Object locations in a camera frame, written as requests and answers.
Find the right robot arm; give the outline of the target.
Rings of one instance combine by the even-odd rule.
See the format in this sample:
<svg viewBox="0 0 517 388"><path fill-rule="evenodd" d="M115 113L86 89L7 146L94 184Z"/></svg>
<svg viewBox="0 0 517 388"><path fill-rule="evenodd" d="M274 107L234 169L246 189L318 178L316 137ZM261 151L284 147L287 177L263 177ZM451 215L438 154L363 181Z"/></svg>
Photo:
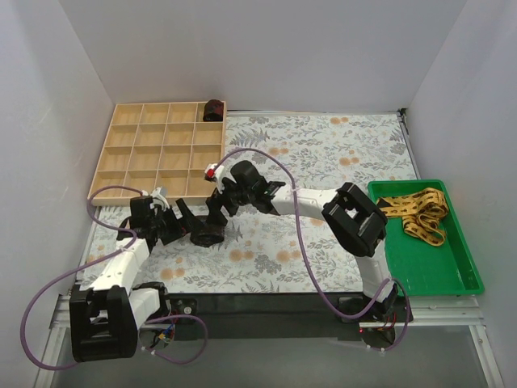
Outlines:
<svg viewBox="0 0 517 388"><path fill-rule="evenodd" d="M393 314L398 286L385 256L388 220L359 187L345 183L336 189L295 188L292 182L266 180L249 161L229 169L210 164L204 178L216 185L206 200L210 226L226 226L227 219L245 205L264 214L325 221L341 247L355 257L362 279L366 305L343 317L355 320L367 314L380 322Z"/></svg>

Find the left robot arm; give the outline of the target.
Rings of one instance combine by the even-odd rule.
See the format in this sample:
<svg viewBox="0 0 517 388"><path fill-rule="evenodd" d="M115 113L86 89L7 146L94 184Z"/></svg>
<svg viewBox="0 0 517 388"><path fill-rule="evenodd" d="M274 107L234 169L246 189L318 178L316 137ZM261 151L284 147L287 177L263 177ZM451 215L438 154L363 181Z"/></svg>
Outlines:
<svg viewBox="0 0 517 388"><path fill-rule="evenodd" d="M130 215L116 227L117 250L98 278L69 300L71 345L77 362L129 358L147 320L164 323L172 312L162 282L135 285L137 273L157 243L186 236L200 221L184 200L177 217L164 196L133 197Z"/></svg>

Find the dark brown patterned tie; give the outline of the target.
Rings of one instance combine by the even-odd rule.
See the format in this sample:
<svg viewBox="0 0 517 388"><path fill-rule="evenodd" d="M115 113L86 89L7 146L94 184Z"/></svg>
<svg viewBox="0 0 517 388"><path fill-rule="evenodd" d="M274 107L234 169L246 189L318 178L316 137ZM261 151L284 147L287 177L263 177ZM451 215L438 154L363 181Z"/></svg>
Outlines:
<svg viewBox="0 0 517 388"><path fill-rule="evenodd" d="M209 224L206 219L206 216L195 216L195 223L191 229L190 241L198 247L211 247L225 239L225 227Z"/></svg>

